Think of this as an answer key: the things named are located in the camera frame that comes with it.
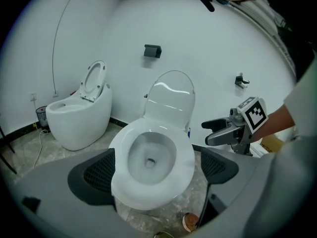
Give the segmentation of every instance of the white wall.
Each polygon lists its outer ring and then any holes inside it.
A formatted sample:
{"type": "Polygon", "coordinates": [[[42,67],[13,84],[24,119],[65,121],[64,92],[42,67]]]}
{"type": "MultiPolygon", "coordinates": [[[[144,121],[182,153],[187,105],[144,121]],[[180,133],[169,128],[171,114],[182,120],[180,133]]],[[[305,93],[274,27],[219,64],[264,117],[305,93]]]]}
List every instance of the white wall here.
{"type": "Polygon", "coordinates": [[[113,89],[111,115],[127,123],[140,116],[143,96],[161,74],[188,74],[196,91],[190,127],[191,142],[197,145],[204,145],[210,134],[202,122],[228,116],[249,96],[264,98],[271,113],[295,83],[260,30],[224,6],[215,4],[210,13],[199,0],[123,0],[100,54],[113,89]],[[161,45],[160,59],[144,57],[144,44],[161,45]],[[245,90],[234,85],[239,72],[251,82],[245,90]]]}
{"type": "Polygon", "coordinates": [[[101,36],[121,0],[71,0],[55,43],[53,98],[52,52],[60,16],[68,0],[32,0],[23,10],[0,59],[0,125],[11,133],[35,121],[29,94],[41,107],[79,88],[87,67],[97,59],[101,36]]]}

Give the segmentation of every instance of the white toilet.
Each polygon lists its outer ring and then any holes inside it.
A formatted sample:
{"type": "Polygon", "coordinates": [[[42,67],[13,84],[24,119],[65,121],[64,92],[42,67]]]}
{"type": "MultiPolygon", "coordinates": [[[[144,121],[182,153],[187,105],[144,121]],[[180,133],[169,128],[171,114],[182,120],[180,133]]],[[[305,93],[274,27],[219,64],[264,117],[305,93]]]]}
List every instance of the white toilet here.
{"type": "Polygon", "coordinates": [[[51,132],[64,148],[85,148],[104,134],[112,104],[111,88],[105,78],[106,64],[96,61],[87,69],[75,94],[47,106],[51,132]]]}
{"type": "Polygon", "coordinates": [[[195,105],[194,86],[183,72],[163,74],[152,86],[141,118],[123,128],[115,149],[112,194],[123,204],[151,210],[189,185],[195,155],[186,130],[195,105]]]}

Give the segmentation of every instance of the floor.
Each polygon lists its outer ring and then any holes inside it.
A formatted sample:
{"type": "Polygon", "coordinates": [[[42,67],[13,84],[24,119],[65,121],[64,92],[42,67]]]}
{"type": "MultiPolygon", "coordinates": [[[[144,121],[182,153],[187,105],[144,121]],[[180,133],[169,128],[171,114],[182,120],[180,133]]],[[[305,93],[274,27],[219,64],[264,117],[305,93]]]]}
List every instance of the floor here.
{"type": "MultiPolygon", "coordinates": [[[[41,135],[42,151],[36,167],[47,162],[68,158],[90,150],[106,149],[112,139],[122,128],[109,123],[104,135],[92,145],[79,150],[68,151],[57,142],[51,133],[41,135]]],[[[15,154],[8,147],[0,149],[3,157],[15,168],[17,175],[0,161],[0,170],[8,182],[16,183],[26,173],[33,169],[40,149],[39,133],[33,131],[11,143],[15,154]]],[[[183,237],[187,232],[182,227],[182,216],[187,212],[200,215],[205,201],[207,181],[200,167],[200,153],[195,152],[195,172],[190,185],[184,193],[167,205],[151,211],[131,209],[118,200],[116,206],[118,214],[132,227],[143,233],[143,237],[153,237],[159,231],[167,231],[174,237],[183,237]]]]}

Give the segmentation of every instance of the wall-mounted holder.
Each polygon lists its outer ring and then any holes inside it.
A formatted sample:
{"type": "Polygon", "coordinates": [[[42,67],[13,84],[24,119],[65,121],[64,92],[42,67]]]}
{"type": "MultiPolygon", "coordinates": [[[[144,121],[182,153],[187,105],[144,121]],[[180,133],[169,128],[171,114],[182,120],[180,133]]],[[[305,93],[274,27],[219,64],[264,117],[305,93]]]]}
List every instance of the wall-mounted holder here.
{"type": "Polygon", "coordinates": [[[160,58],[160,55],[162,53],[162,49],[160,46],[156,45],[144,45],[144,56],[145,57],[151,57],[151,58],[160,58]]]}
{"type": "Polygon", "coordinates": [[[239,86],[240,88],[244,89],[244,88],[248,87],[245,84],[250,84],[250,82],[243,80],[243,76],[242,76],[242,74],[240,74],[239,76],[236,76],[236,81],[234,82],[234,84],[239,86]]]}

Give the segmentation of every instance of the electrical socket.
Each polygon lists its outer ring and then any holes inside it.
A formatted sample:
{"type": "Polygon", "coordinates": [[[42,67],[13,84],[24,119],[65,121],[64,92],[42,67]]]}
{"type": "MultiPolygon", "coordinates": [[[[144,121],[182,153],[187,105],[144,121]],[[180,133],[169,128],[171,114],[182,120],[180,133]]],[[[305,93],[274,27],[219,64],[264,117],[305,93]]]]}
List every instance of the electrical socket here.
{"type": "Polygon", "coordinates": [[[58,91],[57,90],[53,92],[53,97],[58,97],[58,91]]]}
{"type": "Polygon", "coordinates": [[[30,101],[36,100],[36,93],[30,93],[30,101]]]}

